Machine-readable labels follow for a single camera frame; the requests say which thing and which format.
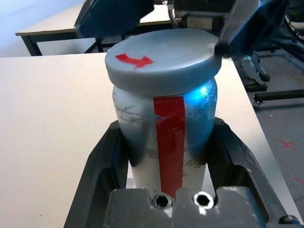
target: white wall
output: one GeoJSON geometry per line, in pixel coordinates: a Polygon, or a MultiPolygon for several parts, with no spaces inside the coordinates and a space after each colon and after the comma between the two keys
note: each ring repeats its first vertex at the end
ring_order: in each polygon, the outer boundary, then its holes
{"type": "MultiPolygon", "coordinates": [[[[0,57],[30,56],[15,32],[62,12],[84,0],[0,0],[0,57]]],[[[42,55],[84,53],[93,39],[39,43],[42,55]]]]}

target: red tape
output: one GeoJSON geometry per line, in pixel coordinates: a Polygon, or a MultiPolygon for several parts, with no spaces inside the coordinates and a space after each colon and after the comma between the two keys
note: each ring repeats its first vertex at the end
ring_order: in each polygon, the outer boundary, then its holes
{"type": "Polygon", "coordinates": [[[145,65],[152,64],[153,61],[147,56],[142,57],[142,59],[130,58],[126,53],[117,55],[116,58],[124,63],[135,65],[134,69],[144,67],[145,65]]]}
{"type": "Polygon", "coordinates": [[[185,146],[185,105],[183,97],[153,99],[159,156],[161,191],[175,197],[182,186],[182,167],[185,146]]]}

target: black holder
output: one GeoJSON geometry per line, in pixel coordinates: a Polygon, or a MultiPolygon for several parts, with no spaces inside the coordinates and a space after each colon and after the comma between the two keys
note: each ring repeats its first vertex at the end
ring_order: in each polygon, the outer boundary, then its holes
{"type": "Polygon", "coordinates": [[[169,210],[154,207],[148,190],[124,189],[125,148],[115,121],[89,155],[64,228],[303,227],[286,214],[253,153],[221,119],[204,148],[216,189],[215,206],[205,214],[187,189],[176,191],[169,210]]]}

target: red x mark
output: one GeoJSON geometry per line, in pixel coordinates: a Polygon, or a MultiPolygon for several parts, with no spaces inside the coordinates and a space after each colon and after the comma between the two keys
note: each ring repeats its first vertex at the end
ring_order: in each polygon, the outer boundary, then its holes
{"type": "Polygon", "coordinates": [[[283,149],[283,148],[286,148],[286,147],[290,147],[290,148],[294,149],[295,151],[297,151],[297,150],[298,150],[298,148],[295,148],[294,146],[292,146],[292,145],[291,145],[291,144],[293,144],[293,143],[294,143],[294,141],[289,142],[289,143],[284,142],[282,139],[279,139],[279,141],[280,141],[281,143],[283,143],[283,144],[284,144],[284,145],[282,146],[282,149],[283,149]]]}
{"type": "Polygon", "coordinates": [[[294,180],[296,180],[297,182],[300,182],[302,184],[302,188],[304,188],[304,181],[299,179],[299,178],[294,178],[294,180]]]}

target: bolt hole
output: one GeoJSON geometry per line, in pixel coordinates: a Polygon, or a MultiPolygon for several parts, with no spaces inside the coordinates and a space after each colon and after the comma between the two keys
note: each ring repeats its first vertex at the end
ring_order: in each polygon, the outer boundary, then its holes
{"type": "Polygon", "coordinates": [[[210,200],[207,198],[207,196],[200,195],[200,196],[198,196],[197,202],[201,206],[207,206],[209,204],[210,200]]]}
{"type": "Polygon", "coordinates": [[[158,207],[165,208],[166,206],[168,206],[169,201],[165,196],[158,196],[155,203],[158,207]]]}

